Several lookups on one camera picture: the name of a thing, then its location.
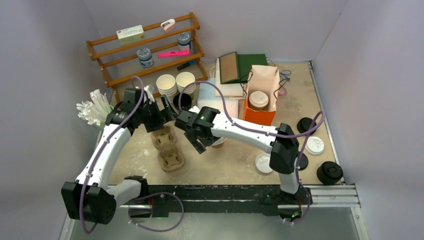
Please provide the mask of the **brown paper cup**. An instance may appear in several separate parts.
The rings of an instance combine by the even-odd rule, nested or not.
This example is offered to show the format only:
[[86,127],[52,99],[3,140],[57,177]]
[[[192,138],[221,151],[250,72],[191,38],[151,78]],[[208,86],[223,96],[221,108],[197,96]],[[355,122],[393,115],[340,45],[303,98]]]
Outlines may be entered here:
[[268,110],[268,106],[254,106],[254,105],[249,105],[249,108],[252,109],[253,111],[267,111]]
[[225,138],[219,138],[216,142],[214,142],[211,147],[218,149],[221,148],[224,143],[225,143],[226,139]]

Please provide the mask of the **pulp cup carrier tray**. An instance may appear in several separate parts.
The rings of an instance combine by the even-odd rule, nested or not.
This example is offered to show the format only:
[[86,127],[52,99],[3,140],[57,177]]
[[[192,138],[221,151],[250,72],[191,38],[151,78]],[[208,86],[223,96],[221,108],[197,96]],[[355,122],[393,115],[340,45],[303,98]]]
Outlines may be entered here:
[[164,128],[153,131],[150,137],[153,146],[158,150],[158,163],[164,172],[172,173],[185,166],[186,158],[178,146],[173,127],[165,125]]

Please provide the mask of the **white cup lid picked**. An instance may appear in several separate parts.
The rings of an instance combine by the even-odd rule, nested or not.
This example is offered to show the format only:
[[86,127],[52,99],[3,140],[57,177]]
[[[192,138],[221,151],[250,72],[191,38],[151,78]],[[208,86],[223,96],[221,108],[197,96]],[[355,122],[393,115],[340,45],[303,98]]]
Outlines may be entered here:
[[269,97],[262,91],[254,91],[248,97],[248,105],[266,106],[269,103]]

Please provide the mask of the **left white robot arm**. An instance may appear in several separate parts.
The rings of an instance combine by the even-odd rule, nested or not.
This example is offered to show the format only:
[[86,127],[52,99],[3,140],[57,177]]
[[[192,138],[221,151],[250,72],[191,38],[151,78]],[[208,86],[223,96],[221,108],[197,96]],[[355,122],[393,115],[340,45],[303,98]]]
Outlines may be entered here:
[[125,177],[113,187],[108,187],[108,183],[121,151],[140,125],[150,133],[174,118],[165,96],[160,98],[163,109],[149,96],[144,89],[124,91],[124,100],[106,117],[100,142],[88,164],[73,182],[63,184],[61,195],[71,219],[107,225],[118,207],[129,201],[138,205],[148,201],[150,191],[142,176]]

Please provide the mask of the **orange paper bag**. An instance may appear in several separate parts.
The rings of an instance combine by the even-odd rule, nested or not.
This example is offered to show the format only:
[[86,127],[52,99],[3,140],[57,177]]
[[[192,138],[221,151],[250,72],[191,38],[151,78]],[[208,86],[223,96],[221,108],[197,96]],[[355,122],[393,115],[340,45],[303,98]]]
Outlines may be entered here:
[[244,121],[270,126],[277,112],[278,92],[281,89],[280,70],[276,66],[253,65],[244,87]]

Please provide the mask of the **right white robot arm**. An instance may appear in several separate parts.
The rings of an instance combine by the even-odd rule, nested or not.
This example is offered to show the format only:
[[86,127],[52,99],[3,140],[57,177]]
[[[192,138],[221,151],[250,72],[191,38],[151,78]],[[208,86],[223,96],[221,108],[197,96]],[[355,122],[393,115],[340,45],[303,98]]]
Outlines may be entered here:
[[269,167],[278,173],[282,200],[292,204],[300,198],[296,175],[299,142],[289,125],[259,125],[232,118],[208,106],[181,110],[174,125],[184,131],[184,136],[199,154],[220,138],[236,140],[264,151],[270,155]]

